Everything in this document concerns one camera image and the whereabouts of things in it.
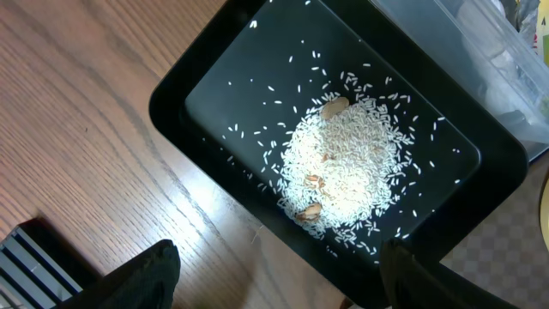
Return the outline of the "green yellow snack wrapper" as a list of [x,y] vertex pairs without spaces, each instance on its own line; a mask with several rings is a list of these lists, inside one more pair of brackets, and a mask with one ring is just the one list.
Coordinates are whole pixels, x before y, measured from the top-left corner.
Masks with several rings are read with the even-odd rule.
[[545,65],[549,64],[549,0],[540,0],[537,8],[537,25],[534,49]]

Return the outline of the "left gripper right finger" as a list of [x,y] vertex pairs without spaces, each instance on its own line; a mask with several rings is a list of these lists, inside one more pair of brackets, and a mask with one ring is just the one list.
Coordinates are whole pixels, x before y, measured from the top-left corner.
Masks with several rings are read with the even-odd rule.
[[418,259],[401,239],[383,243],[380,275],[394,308],[515,309],[439,262]]

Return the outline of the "rice grains food waste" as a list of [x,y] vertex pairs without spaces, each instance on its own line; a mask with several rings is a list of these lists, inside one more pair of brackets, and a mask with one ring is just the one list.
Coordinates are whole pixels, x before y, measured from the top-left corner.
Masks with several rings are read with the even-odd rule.
[[475,148],[319,1],[265,1],[184,103],[335,256],[376,262],[478,166]]

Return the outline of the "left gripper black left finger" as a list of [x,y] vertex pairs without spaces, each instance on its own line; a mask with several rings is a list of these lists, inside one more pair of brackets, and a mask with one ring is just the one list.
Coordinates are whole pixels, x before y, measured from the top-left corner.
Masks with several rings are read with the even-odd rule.
[[163,239],[58,306],[63,309],[171,309],[178,248]]

